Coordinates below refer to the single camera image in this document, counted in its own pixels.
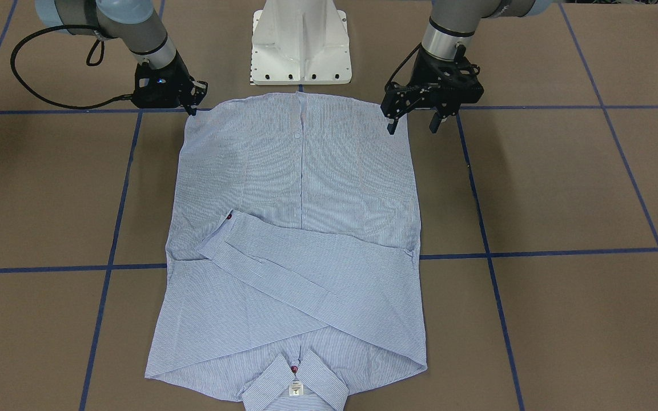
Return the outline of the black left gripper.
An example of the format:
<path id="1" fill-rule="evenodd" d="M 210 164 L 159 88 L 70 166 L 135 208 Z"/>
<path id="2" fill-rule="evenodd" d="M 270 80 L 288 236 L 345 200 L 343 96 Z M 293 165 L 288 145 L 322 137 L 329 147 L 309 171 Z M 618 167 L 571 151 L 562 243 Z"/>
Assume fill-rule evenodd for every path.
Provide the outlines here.
<path id="1" fill-rule="evenodd" d="M 434 57 L 422 45 L 410 52 L 384 86 L 380 109 L 390 135 L 395 135 L 400 117 L 412 110 L 436 110 L 429 123 L 430 133 L 436 134 L 442 119 L 456 115 L 463 104 L 478 103 L 484 93 L 478 79 L 480 67 L 470 63 L 466 52 L 467 47 L 460 45 L 459 57 L 450 61 Z M 415 57 L 411 77 L 402 85 L 394 77 L 411 57 Z"/>

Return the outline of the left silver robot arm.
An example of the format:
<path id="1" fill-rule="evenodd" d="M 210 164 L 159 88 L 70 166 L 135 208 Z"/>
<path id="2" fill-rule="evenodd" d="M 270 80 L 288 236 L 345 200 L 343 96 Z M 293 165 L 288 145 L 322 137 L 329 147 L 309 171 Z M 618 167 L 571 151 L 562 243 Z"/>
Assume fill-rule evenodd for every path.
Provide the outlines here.
<path id="1" fill-rule="evenodd" d="M 484 93 L 480 67 L 467 58 L 473 36 L 484 19 L 539 15 L 551 1 L 433 1 L 422 41 L 399 63 L 380 104 L 393 135 L 400 120 L 413 110 L 433 110 L 429 130 L 476 104 Z"/>

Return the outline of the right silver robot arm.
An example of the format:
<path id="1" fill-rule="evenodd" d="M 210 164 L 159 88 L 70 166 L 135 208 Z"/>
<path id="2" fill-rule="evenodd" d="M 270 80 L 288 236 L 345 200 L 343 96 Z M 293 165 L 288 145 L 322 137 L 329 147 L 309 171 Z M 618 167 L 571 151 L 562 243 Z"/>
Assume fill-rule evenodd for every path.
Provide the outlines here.
<path id="1" fill-rule="evenodd" d="M 46 26 L 41 34 L 65 32 L 95 37 L 94 47 L 120 39 L 135 57 L 133 93 L 81 107 L 103 107 L 131 101 L 141 109 L 181 107 L 195 115 L 208 92 L 208 83 L 188 72 L 151 1 L 36 1 L 35 10 Z"/>

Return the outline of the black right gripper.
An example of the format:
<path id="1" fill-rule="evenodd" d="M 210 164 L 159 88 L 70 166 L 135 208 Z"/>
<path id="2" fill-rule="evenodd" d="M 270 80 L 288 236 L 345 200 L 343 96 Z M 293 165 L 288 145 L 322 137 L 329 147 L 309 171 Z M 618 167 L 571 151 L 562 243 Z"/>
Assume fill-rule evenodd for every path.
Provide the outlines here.
<path id="1" fill-rule="evenodd" d="M 183 58 L 176 54 L 162 68 L 140 63 L 135 70 L 135 89 L 131 102 L 141 109 L 178 108 L 196 115 L 199 104 L 208 94 L 208 83 L 190 75 Z"/>

